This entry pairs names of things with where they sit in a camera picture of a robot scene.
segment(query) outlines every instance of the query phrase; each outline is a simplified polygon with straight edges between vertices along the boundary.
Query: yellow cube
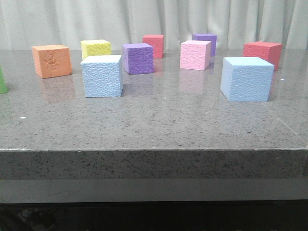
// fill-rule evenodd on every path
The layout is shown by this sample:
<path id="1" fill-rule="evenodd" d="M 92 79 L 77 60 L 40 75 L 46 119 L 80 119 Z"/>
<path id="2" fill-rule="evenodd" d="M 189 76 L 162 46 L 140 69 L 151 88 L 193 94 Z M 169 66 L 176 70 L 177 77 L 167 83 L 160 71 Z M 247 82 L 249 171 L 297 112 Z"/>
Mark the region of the yellow cube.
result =
<path id="1" fill-rule="evenodd" d="M 81 41 L 82 60 L 90 55 L 111 54 L 111 43 L 106 40 L 84 40 Z"/>

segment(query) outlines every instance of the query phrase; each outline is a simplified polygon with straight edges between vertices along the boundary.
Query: green cube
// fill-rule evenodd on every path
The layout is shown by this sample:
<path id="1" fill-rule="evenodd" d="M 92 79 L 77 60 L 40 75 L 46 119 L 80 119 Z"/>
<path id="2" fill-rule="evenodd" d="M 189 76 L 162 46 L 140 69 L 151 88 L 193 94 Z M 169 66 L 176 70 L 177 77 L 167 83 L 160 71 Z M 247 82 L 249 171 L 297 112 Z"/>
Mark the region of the green cube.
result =
<path id="1" fill-rule="evenodd" d="M 2 70 L 1 70 L 1 67 L 0 67 L 0 93 L 6 93 L 6 92 L 8 92 L 8 89 L 5 85 Z"/>

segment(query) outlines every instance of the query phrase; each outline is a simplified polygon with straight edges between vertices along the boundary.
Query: purple cube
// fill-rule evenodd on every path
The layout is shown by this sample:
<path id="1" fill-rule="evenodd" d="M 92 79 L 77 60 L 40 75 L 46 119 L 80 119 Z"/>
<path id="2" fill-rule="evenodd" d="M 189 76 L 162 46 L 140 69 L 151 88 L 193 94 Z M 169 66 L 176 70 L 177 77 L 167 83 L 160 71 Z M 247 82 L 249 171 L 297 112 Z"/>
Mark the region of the purple cube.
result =
<path id="1" fill-rule="evenodd" d="M 153 46 L 147 43 L 122 45 L 124 70 L 130 75 L 154 72 Z"/>
<path id="2" fill-rule="evenodd" d="M 217 35 L 213 35 L 213 34 L 193 34 L 192 39 L 193 40 L 200 40 L 200 41 L 211 41 L 212 42 L 212 48 L 211 48 L 210 56 L 215 56 Z"/>

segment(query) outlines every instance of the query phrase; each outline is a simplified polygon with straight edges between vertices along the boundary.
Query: curtain fold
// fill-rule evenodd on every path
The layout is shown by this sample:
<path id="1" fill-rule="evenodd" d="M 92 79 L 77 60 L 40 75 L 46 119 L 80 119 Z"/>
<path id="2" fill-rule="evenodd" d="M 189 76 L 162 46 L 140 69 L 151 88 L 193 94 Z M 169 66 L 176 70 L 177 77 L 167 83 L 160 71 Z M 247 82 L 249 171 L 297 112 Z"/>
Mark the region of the curtain fold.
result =
<path id="1" fill-rule="evenodd" d="M 164 34 L 180 48 L 194 33 L 217 34 L 218 49 L 268 41 L 308 47 L 308 0 L 0 0 L 0 49 L 105 39 L 113 50 Z"/>

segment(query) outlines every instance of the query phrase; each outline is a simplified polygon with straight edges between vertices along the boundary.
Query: textured foam surface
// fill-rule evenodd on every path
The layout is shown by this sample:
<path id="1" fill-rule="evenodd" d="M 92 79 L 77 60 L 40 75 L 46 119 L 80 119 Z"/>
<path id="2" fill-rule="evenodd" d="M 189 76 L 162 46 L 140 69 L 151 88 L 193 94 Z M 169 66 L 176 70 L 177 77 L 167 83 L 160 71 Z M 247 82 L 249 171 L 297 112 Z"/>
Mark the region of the textured foam surface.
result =
<path id="1" fill-rule="evenodd" d="M 205 70 L 210 63 L 211 42 L 188 40 L 181 43 L 180 68 Z"/>
<path id="2" fill-rule="evenodd" d="M 154 72 L 153 46 L 147 43 L 123 44 L 124 70 L 130 75 Z"/>
<path id="3" fill-rule="evenodd" d="M 213 34 L 193 34 L 192 40 L 211 41 L 212 44 L 211 44 L 211 54 L 210 54 L 210 56 L 215 56 L 217 35 L 213 35 Z"/>
<path id="4" fill-rule="evenodd" d="M 81 62 L 81 69 L 86 97 L 121 96 L 121 55 L 89 56 Z"/>
<path id="5" fill-rule="evenodd" d="M 142 42 L 153 46 L 153 58 L 162 58 L 164 55 L 163 35 L 144 35 Z"/>
<path id="6" fill-rule="evenodd" d="M 249 42 L 244 44 L 243 57 L 259 57 L 273 64 L 274 70 L 278 70 L 281 50 L 281 43 Z"/>
<path id="7" fill-rule="evenodd" d="M 109 55 L 111 54 L 111 43 L 99 39 L 99 40 L 84 40 L 80 42 L 82 60 L 90 55 Z"/>
<path id="8" fill-rule="evenodd" d="M 220 90 L 229 101 L 266 102 L 274 65 L 258 57 L 223 59 Z"/>
<path id="9" fill-rule="evenodd" d="M 6 84 L 4 82 L 2 70 L 1 70 L 1 67 L 0 67 L 0 94 L 6 93 L 6 92 L 8 92 L 8 89 L 7 89 Z"/>
<path id="10" fill-rule="evenodd" d="M 35 71 L 41 78 L 67 76 L 72 73 L 69 48 L 63 45 L 32 47 Z"/>

